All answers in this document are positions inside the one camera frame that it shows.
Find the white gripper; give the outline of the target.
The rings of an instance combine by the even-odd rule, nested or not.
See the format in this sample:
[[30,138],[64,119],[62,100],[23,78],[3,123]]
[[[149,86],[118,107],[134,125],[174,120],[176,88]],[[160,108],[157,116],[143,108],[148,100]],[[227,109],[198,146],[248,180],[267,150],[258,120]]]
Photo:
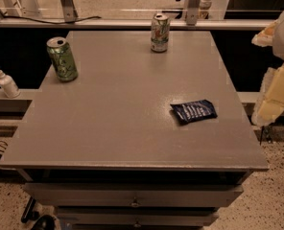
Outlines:
[[[272,46],[273,54],[284,60],[284,11],[277,21],[256,34],[251,43],[259,47]],[[261,83],[251,121],[264,127],[273,123],[284,112],[284,63],[277,69],[269,68]]]

